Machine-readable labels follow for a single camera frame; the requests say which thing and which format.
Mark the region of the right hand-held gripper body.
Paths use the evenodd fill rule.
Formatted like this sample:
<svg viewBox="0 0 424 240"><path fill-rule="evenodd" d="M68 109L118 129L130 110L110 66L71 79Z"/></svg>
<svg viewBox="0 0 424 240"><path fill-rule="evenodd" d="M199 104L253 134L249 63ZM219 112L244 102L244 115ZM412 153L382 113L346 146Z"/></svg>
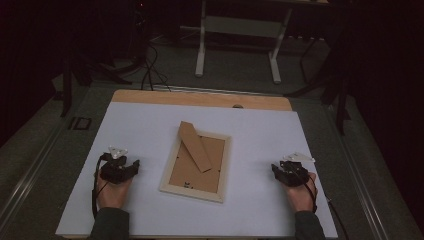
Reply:
<svg viewBox="0 0 424 240"><path fill-rule="evenodd" d="M309 172L303 167L304 162L314 163L312 157L299 152L285 156L279 163L281 173L279 181L288 187L298 187L309 181Z"/></svg>

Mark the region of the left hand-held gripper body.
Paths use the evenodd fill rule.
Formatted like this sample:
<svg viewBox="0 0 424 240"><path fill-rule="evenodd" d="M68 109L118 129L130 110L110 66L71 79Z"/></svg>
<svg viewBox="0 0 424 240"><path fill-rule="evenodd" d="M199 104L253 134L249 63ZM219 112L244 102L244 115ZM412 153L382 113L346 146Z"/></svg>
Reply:
<svg viewBox="0 0 424 240"><path fill-rule="evenodd" d="M127 166L126 149L120 149L113 146L108 147L108 152L100 156L101 161L105 164L101 166L101 178L113 184L120 184L133 175L133 167Z"/></svg>

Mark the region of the wooden picture frame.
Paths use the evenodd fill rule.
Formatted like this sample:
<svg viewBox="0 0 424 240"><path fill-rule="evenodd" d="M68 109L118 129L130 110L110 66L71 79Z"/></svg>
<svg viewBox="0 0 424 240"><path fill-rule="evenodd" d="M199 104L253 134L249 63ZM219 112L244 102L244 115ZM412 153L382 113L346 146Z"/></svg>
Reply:
<svg viewBox="0 0 424 240"><path fill-rule="evenodd" d="M159 190L223 203L231 137L181 121Z"/></svg>

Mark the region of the person's right hand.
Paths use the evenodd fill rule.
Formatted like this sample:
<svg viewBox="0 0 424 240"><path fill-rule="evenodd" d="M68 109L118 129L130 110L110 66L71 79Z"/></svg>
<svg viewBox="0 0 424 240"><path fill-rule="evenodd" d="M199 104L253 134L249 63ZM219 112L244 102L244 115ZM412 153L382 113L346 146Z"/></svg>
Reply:
<svg viewBox="0 0 424 240"><path fill-rule="evenodd" d="M283 185L287 198L295 212L311 211L313 212L316 205L316 197L318 190L315 185L316 174L309 172L309 180L305 185L297 187L287 187Z"/></svg>

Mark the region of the person's left hand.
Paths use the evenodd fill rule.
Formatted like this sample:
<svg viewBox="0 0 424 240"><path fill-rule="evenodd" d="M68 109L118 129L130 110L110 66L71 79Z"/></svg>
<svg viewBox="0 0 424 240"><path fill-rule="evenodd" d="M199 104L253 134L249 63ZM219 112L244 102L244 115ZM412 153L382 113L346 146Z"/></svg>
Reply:
<svg viewBox="0 0 424 240"><path fill-rule="evenodd" d="M97 176L95 195L99 208L118 208L121 209L127 199L128 191L132 180L129 179L120 184L113 184Z"/></svg>

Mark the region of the black floor socket plate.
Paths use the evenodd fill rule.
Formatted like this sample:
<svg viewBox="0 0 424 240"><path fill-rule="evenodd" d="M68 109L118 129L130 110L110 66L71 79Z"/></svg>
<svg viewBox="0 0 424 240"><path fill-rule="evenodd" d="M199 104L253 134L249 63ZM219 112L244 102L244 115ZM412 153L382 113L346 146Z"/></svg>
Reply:
<svg viewBox="0 0 424 240"><path fill-rule="evenodd" d="M92 119L86 117L73 117L68 125L69 130L88 130L91 126Z"/></svg>

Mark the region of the black metal stand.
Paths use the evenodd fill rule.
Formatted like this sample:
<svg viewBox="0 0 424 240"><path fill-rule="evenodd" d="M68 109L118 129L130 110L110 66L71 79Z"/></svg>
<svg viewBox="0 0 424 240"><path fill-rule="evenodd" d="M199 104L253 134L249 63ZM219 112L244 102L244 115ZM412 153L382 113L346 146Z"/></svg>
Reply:
<svg viewBox="0 0 424 240"><path fill-rule="evenodd" d="M317 38L312 40L299 60L302 77L307 83L307 86L300 88L299 90L286 93L285 96L292 98L300 97L308 92L323 87L324 91L320 97L320 101L324 105L331 105L334 102L337 103L335 125L338 132L341 135L344 135L344 120L346 117L347 87L349 79L347 77L347 72L341 68L341 65L338 62L333 61L334 54L337 51L338 38L338 34L324 34L324 42L330 50L320 69L313 76L307 78L305 75L303 59L318 41Z"/></svg>
<svg viewBox="0 0 424 240"><path fill-rule="evenodd" d="M133 71L139 66L140 61L134 60L129 66L109 69L80 53L78 50L70 50L63 59L63 88L61 91L63 108L61 116L65 117L72 106L72 77L75 77L81 85L89 86L92 82L89 70L92 69L115 83L131 85L131 82L121 78L120 74Z"/></svg>

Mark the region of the metal floor rail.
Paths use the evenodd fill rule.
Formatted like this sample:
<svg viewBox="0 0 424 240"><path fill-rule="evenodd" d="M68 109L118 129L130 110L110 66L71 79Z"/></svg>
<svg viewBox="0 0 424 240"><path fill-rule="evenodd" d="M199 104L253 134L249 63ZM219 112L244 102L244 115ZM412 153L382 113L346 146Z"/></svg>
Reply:
<svg viewBox="0 0 424 240"><path fill-rule="evenodd" d="M36 182L41 169L47 162L51 149L57 142L61 132L65 129L65 123L60 122L53 128L46 142L42 145L41 150L30 162L29 169L20 178L12 194L6 201L5 205L0 209L0 235L3 234L22 203L25 201L34 183Z"/></svg>
<svg viewBox="0 0 424 240"><path fill-rule="evenodd" d="M346 159L347 169L351 175L356 194L367 218L368 224L375 240L389 240L385 227L382 224L374 201L365 185L361 173L357 167L356 159L349 149L345 137L342 136L335 123L335 110L332 106L323 106L323 110L331 125L332 131L336 134L339 144L341 145L344 158Z"/></svg>
<svg viewBox="0 0 424 240"><path fill-rule="evenodd" d="M181 86L165 86L165 85L153 85L153 90L168 91L168 92L190 92L190 93L236 94L236 95L249 95L249 96L251 95L251 96L283 97L283 94L274 94L274 93L233 91L233 90L220 90L220 89L194 88L194 87L181 87Z"/></svg>

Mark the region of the white metal table frame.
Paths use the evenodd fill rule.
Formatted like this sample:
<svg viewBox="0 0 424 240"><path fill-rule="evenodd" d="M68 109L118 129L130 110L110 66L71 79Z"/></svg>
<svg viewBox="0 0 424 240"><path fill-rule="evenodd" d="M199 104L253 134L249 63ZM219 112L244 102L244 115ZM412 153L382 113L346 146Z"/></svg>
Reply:
<svg viewBox="0 0 424 240"><path fill-rule="evenodd" d="M255 37L274 38L275 46L268 53L272 79L275 84L280 84L282 78L280 76L277 57L280 51L282 41L284 39L286 29L292 8L285 11L284 19L281 22L260 21L253 19L232 18L223 16L213 16L206 13L207 0L202 0L201 18L200 18L200 41L197 54L195 76L202 77L204 74L205 64L205 36L207 32L235 34Z"/></svg>

